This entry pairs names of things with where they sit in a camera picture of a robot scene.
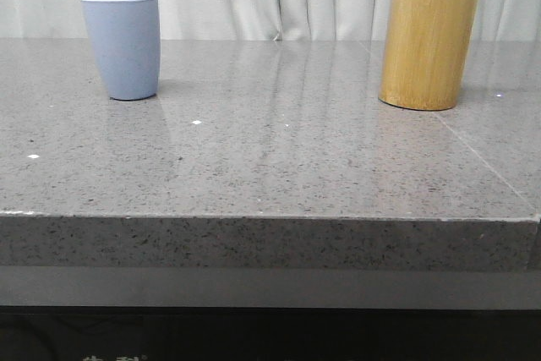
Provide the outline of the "blue plastic cup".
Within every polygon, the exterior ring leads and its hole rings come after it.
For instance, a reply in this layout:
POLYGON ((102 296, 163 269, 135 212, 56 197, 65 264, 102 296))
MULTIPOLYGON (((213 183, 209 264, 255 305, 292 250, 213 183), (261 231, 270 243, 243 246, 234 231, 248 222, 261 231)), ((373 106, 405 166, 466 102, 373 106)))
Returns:
POLYGON ((110 98, 136 101, 158 90, 159 0, 80 0, 96 65, 110 98))

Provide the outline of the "bamboo cylinder holder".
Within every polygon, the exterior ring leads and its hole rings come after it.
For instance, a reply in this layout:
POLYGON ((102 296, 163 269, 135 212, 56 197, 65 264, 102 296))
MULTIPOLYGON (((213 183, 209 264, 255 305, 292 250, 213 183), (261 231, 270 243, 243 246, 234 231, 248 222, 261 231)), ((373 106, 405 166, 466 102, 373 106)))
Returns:
POLYGON ((477 0, 391 0, 379 98, 420 111, 453 108, 477 0))

